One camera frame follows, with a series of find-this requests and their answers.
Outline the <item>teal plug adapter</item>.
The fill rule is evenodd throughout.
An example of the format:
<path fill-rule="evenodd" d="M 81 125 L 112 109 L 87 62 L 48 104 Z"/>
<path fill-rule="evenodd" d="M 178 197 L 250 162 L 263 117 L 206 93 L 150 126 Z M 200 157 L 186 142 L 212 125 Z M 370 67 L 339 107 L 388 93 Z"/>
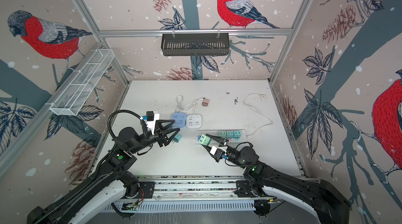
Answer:
<path fill-rule="evenodd" d="M 233 139 L 240 139 L 241 138 L 241 131 L 234 131 L 233 132 Z"/>
<path fill-rule="evenodd" d="M 178 142 L 181 140 L 181 138 L 182 138 L 182 136 L 181 136 L 180 134 L 176 134 L 176 135 L 174 136 L 174 141 L 175 141 L 176 143 L 178 143 Z"/>
<path fill-rule="evenodd" d="M 226 131 L 226 138 L 231 139 L 234 136 L 234 131 Z"/>

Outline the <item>long white power strip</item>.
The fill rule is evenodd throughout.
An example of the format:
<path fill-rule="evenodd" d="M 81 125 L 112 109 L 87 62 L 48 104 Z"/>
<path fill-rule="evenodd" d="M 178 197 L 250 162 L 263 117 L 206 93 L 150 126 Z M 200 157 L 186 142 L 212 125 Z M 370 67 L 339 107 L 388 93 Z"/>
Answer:
<path fill-rule="evenodd" d="M 202 135 L 211 135 L 222 139 L 227 139 L 229 143 L 241 143 L 247 141 L 246 131 L 244 129 L 197 130 L 194 137 L 194 142 L 196 144 L 200 144 L 200 138 Z"/>

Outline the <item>brown plug adapter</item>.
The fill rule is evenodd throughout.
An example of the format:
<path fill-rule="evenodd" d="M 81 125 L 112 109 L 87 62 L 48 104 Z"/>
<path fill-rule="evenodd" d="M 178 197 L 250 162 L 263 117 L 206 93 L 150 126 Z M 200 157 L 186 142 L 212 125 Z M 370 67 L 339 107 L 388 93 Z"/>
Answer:
<path fill-rule="evenodd" d="M 204 98 L 203 101 L 202 101 L 202 106 L 207 107 L 208 105 L 209 105 L 209 99 Z"/>

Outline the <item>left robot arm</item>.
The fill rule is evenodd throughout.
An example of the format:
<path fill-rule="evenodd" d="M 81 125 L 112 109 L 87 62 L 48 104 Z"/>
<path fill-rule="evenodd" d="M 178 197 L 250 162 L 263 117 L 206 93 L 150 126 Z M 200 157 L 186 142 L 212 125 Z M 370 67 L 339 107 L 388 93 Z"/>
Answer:
<path fill-rule="evenodd" d="M 143 133 L 139 135 L 132 127 L 126 127 L 115 135 L 111 122 L 121 113 L 139 119 Z M 157 119 L 152 111 L 145 116 L 125 109 L 113 112 L 108 118 L 107 128 L 114 146 L 101 158 L 95 171 L 55 203 L 32 210 L 27 216 L 27 223 L 85 223 L 107 205 L 125 196 L 140 196 L 142 201 L 144 191 L 139 186 L 138 178 L 129 171 L 137 161 L 135 154 L 146 154 L 155 143 L 160 147 L 168 146 L 180 131 L 179 128 L 173 128 L 174 123 L 173 119 Z"/>

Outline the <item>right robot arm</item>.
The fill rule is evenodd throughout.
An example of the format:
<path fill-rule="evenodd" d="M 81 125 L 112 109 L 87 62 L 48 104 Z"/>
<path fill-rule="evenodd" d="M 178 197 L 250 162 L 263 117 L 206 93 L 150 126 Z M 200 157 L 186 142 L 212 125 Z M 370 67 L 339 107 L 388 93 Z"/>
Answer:
<path fill-rule="evenodd" d="M 322 224 L 349 223 L 349 201 L 328 181 L 299 179 L 261 162 L 250 142 L 235 147 L 218 136 L 201 135 L 199 143 L 216 161 L 243 169 L 243 181 L 237 181 L 239 197 L 265 197 L 291 203 L 316 217 Z"/>

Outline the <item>blue square power socket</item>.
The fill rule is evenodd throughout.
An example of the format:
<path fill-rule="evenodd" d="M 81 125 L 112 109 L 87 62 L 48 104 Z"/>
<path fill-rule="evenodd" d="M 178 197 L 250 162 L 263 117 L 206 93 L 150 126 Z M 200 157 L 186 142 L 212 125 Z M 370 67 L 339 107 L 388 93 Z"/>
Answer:
<path fill-rule="evenodd" d="M 173 128 L 184 128 L 186 127 L 186 118 L 187 115 L 185 113 L 175 112 L 172 114 L 171 119 L 174 120 Z"/>

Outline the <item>white square power socket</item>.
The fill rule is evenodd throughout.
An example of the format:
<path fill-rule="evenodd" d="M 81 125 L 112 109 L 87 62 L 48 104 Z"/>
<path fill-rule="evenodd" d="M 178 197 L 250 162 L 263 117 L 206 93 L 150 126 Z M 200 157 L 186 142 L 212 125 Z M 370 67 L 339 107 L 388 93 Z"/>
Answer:
<path fill-rule="evenodd" d="M 190 114 L 186 116 L 186 127 L 188 129 L 198 129 L 202 126 L 201 114 Z"/>

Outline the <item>white mesh shelf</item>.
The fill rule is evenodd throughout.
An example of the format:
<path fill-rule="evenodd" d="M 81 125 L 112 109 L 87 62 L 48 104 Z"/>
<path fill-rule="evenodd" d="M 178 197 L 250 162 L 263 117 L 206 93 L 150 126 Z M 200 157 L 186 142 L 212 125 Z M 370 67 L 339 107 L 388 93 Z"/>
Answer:
<path fill-rule="evenodd" d="M 73 72 L 72 81 L 51 104 L 50 110 L 58 116 L 76 116 L 114 58 L 111 49 L 93 50 L 86 64 Z"/>

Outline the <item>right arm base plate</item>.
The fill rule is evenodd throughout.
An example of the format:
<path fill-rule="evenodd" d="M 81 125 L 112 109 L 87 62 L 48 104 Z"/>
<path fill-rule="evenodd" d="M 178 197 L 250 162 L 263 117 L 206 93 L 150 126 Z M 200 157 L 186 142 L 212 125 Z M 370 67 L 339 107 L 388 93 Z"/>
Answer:
<path fill-rule="evenodd" d="M 253 186 L 250 182 L 246 180 L 237 180 L 236 181 L 236 189 L 234 194 L 238 197 L 249 197 L 249 198 L 256 198 L 256 197 L 272 197 L 263 192 L 261 188 L 257 188 Z"/>

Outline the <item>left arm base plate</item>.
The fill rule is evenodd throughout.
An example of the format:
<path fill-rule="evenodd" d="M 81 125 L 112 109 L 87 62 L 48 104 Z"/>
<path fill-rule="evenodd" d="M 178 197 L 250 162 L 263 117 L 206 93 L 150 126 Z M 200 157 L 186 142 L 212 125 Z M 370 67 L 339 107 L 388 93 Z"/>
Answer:
<path fill-rule="evenodd" d="M 137 182 L 126 189 L 128 199 L 151 199 L 155 190 L 155 182 Z"/>

